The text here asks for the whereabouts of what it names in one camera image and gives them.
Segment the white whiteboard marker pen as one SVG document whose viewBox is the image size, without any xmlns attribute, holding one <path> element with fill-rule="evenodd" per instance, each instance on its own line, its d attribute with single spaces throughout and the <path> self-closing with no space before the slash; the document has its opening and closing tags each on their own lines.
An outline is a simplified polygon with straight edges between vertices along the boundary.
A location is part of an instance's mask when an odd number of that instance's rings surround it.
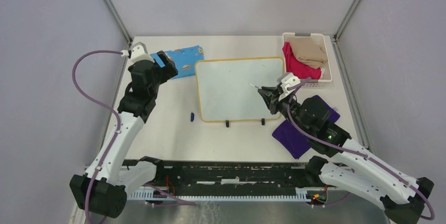
<svg viewBox="0 0 446 224">
<path fill-rule="evenodd" d="M 260 90 L 261 89 L 259 86 L 251 84 L 251 83 L 249 83 L 249 86 L 253 87 L 256 90 Z"/>
</svg>

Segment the yellow framed whiteboard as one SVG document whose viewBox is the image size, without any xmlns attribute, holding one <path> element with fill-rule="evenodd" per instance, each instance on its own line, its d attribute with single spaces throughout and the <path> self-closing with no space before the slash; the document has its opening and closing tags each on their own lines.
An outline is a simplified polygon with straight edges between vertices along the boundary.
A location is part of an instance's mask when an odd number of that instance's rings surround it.
<svg viewBox="0 0 446 224">
<path fill-rule="evenodd" d="M 200 117 L 207 123 L 276 120 L 257 90 L 285 72 L 281 57 L 200 60 L 195 64 Z"/>
</svg>

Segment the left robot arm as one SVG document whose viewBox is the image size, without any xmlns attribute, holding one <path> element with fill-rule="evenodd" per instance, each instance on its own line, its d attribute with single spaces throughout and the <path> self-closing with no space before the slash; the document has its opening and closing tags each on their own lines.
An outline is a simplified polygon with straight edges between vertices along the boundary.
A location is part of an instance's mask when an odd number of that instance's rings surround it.
<svg viewBox="0 0 446 224">
<path fill-rule="evenodd" d="M 126 87 L 118 109 L 114 110 L 87 95 L 76 80 L 79 63 L 96 53 L 89 52 L 76 61 L 72 80 L 83 96 L 108 109 L 117 121 L 92 164 L 83 175 L 73 175 L 69 183 L 78 207 L 85 212 L 86 223 L 92 222 L 91 213 L 104 218 L 117 218 L 128 197 L 143 184 L 149 182 L 159 186 L 164 182 L 165 171 L 148 161 L 142 161 L 126 171 L 121 168 L 130 146 L 155 108 L 159 86 L 178 75 L 174 61 L 163 51 L 157 52 L 164 63 L 163 67 L 147 53 L 138 53 L 135 49 L 118 52 L 118 55 L 129 58 L 133 64 L 128 68 L 131 82 Z"/>
</svg>

